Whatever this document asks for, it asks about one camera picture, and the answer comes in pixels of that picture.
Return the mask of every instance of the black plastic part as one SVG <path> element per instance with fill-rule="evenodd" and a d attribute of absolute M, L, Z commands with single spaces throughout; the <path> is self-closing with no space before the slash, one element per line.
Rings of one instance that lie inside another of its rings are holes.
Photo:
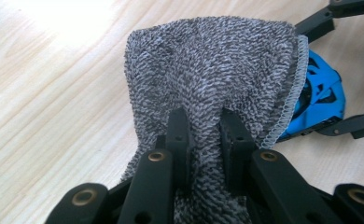
<path fill-rule="evenodd" d="M 185 110 L 183 108 L 173 110 L 168 118 L 165 148 L 173 153 L 175 158 L 175 186 L 185 193 L 189 193 L 190 190 L 190 153 L 193 147 L 193 137 Z"/>
<path fill-rule="evenodd" d="M 316 187 L 313 187 L 313 189 L 316 191 L 316 193 L 321 196 L 322 200 L 325 201 L 325 203 L 327 203 L 329 206 L 331 206 L 331 201 L 332 201 L 332 195 L 326 193 L 324 190 L 322 189 L 318 189 Z"/>
<path fill-rule="evenodd" d="M 274 224 L 274 216 L 265 201 L 254 200 L 246 196 L 246 210 L 252 224 Z"/>
<path fill-rule="evenodd" d="M 327 127 L 331 126 L 332 124 L 337 123 L 339 121 L 341 121 L 340 118 L 338 118 L 336 116 L 331 117 L 330 119 L 326 119 L 326 120 L 324 120 L 324 121 L 322 121 L 322 122 L 308 128 L 308 129 L 304 129 L 304 130 L 302 130 L 302 131 L 300 131 L 298 133 L 294 133 L 294 134 L 292 134 L 290 136 L 287 136 L 287 137 L 284 137 L 284 138 L 278 138 L 277 143 L 284 142 L 284 141 L 289 140 L 289 139 L 291 139 L 293 137 L 296 137 L 296 136 L 300 136 L 300 135 L 305 136 L 305 135 L 307 135 L 309 133 L 312 133 L 314 131 L 318 132 L 318 130 L 321 130 L 323 128 L 327 128 Z"/>
<path fill-rule="evenodd" d="M 142 155 L 118 223 L 173 223 L 173 155 L 155 149 Z"/>
<path fill-rule="evenodd" d="M 364 0 L 330 0 L 328 8 L 334 18 L 364 15 Z"/>
<path fill-rule="evenodd" d="M 337 186 L 333 207 L 344 223 L 364 223 L 364 187 L 357 184 Z"/>
<path fill-rule="evenodd" d="M 165 147 L 165 135 L 158 135 L 155 142 L 155 149 L 166 149 Z"/>
<path fill-rule="evenodd" d="M 110 223 L 117 223 L 132 180 L 132 177 L 128 178 L 109 190 L 108 207 L 111 214 Z"/>
<path fill-rule="evenodd" d="M 355 139 L 364 137 L 364 114 L 341 120 L 333 125 L 316 131 L 327 136 L 351 133 Z"/>
<path fill-rule="evenodd" d="M 220 132 L 226 187 L 232 194 L 245 194 L 245 165 L 256 149 L 255 142 L 240 118 L 229 109 L 222 111 Z"/>
<path fill-rule="evenodd" d="M 100 184 L 82 184 L 69 190 L 51 211 L 47 224 L 106 223 L 108 190 Z"/>
<path fill-rule="evenodd" d="M 296 34 L 306 35 L 309 43 L 332 30 L 334 30 L 332 12 L 327 7 L 296 24 Z"/>
<path fill-rule="evenodd" d="M 327 7 L 296 24 L 296 34 L 313 42 L 334 30 L 333 18 L 364 15 L 364 0 L 330 0 Z"/>
<path fill-rule="evenodd" d="M 342 223 L 281 153 L 255 151 L 249 173 L 276 223 Z"/>

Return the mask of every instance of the blue plastic part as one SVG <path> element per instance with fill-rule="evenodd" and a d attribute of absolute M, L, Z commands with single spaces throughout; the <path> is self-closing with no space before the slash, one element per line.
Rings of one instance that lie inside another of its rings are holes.
<path fill-rule="evenodd" d="M 339 74 L 310 50 L 306 83 L 294 116 L 279 140 L 306 134 L 343 119 L 345 97 Z"/>

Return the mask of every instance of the brass insert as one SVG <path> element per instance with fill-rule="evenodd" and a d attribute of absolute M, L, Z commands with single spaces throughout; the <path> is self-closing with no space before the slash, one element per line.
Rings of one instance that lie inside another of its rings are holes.
<path fill-rule="evenodd" d="M 165 155 L 161 152 L 152 152 L 149 154 L 149 160 L 150 161 L 162 161 L 165 158 Z"/>
<path fill-rule="evenodd" d="M 74 195 L 72 204 L 76 206 L 84 206 L 94 202 L 95 198 L 97 198 L 97 191 L 94 189 L 83 189 Z"/>
<path fill-rule="evenodd" d="M 363 189 L 349 189 L 347 191 L 348 196 L 357 203 L 364 205 L 364 190 Z"/>
<path fill-rule="evenodd" d="M 260 156 L 262 159 L 266 160 L 266 161 L 276 161 L 278 160 L 278 157 L 275 153 L 269 152 L 269 151 L 265 151 L 260 153 Z"/>

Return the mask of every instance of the gray towel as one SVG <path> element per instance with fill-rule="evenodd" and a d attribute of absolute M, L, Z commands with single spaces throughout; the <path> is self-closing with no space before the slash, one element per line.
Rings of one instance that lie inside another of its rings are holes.
<path fill-rule="evenodd" d="M 248 223 L 244 197 L 224 186 L 218 123 L 236 111 L 260 148 L 272 148 L 290 123 L 305 81 L 308 44 L 280 21 L 210 17 L 134 31 L 125 74 L 140 156 L 165 134 L 170 111 L 183 107 L 196 142 L 192 193 L 176 194 L 175 223 Z"/>

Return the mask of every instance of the wood grain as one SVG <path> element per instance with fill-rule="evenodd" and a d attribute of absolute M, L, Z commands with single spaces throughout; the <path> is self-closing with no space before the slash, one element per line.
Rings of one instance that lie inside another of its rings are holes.
<path fill-rule="evenodd" d="M 81 183 L 118 184 L 137 140 L 123 72 L 129 33 L 178 19 L 297 23 L 326 1 L 0 1 L 0 223 L 42 223 Z M 343 77 L 346 116 L 364 112 L 364 16 L 311 48 Z M 364 138 L 312 133 L 276 145 L 327 192 L 364 185 Z"/>

